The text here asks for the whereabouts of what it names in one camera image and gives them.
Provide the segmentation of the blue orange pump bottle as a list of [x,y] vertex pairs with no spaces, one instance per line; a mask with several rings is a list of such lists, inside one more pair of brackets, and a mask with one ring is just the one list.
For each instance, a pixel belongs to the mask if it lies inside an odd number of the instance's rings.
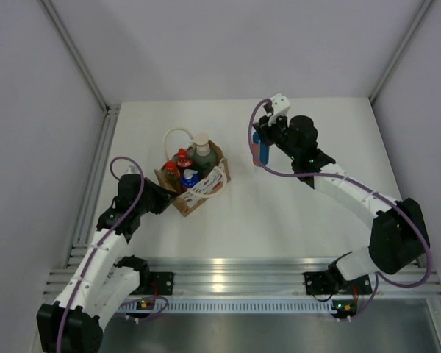
[[193,188],[199,182],[198,172],[193,169],[185,169],[181,177],[182,190]]

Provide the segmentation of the watermelon print jute bag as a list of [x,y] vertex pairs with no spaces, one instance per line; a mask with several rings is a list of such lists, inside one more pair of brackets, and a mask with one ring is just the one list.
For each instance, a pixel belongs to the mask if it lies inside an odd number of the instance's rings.
[[[161,186],[164,189],[176,192],[167,183],[162,172],[164,164],[167,161],[172,160],[172,157],[175,155],[175,154],[172,156],[169,155],[168,146],[167,146],[168,137],[174,132],[184,132],[185,134],[187,134],[187,136],[189,137],[188,146],[181,149],[186,149],[188,152],[190,148],[190,141],[195,136],[192,132],[190,132],[188,129],[184,127],[176,127],[168,130],[164,134],[162,139],[162,147],[165,155],[165,162],[163,163],[162,167],[156,169],[154,173],[159,182],[159,186]],[[208,176],[204,177],[203,179],[200,179],[199,182],[193,188],[189,188],[186,191],[182,190],[181,193],[177,193],[177,197],[173,202],[173,205],[184,217],[188,216],[194,210],[198,209],[205,201],[221,195],[222,192],[225,190],[227,184],[231,181],[227,158],[224,156],[221,148],[218,147],[213,141],[211,141],[211,139],[209,144],[214,150],[216,150],[218,154],[218,159],[219,159],[218,165],[213,168],[213,170],[209,173]]]

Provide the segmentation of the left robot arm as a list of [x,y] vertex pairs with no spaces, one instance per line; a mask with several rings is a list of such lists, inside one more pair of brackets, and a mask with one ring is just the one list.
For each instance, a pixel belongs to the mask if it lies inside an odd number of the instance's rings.
[[140,174],[120,177],[79,267],[57,298],[37,312],[44,352],[97,352],[109,320],[130,295],[148,294],[155,303],[156,280],[148,261],[126,250],[142,216],[163,213],[176,197]]

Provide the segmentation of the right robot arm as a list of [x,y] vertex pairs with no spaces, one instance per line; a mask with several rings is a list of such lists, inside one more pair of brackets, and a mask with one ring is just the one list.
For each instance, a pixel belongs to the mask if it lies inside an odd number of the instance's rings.
[[411,198],[399,201],[382,195],[346,175],[336,160],[319,148],[318,131],[311,118],[280,116],[269,123],[263,116],[251,121],[248,131],[290,158],[293,177],[334,199],[369,228],[367,246],[338,257],[324,272],[332,293],[346,291],[355,279],[368,274],[387,281],[422,255],[431,259],[420,205]]

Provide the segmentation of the grey-green pump soap bottle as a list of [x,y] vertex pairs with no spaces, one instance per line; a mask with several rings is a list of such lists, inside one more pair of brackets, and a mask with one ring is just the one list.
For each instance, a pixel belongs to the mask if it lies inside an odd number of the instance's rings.
[[219,159],[216,150],[209,144],[210,139],[206,133],[199,133],[190,141],[188,156],[193,161],[194,169],[198,172],[198,178],[208,176]]

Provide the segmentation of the green dish soap bottle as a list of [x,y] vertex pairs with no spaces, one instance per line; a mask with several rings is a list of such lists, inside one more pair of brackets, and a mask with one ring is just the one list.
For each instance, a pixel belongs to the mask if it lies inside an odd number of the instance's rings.
[[193,160],[188,155],[186,149],[179,149],[178,152],[172,157],[172,161],[175,162],[180,174],[183,174],[186,169],[191,169],[193,166]]

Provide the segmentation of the yellow dish soap bottle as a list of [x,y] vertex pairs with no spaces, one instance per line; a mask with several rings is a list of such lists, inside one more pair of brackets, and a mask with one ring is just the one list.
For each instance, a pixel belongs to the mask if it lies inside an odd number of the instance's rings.
[[164,164],[163,175],[167,183],[177,192],[182,192],[181,174],[174,161],[169,160]]

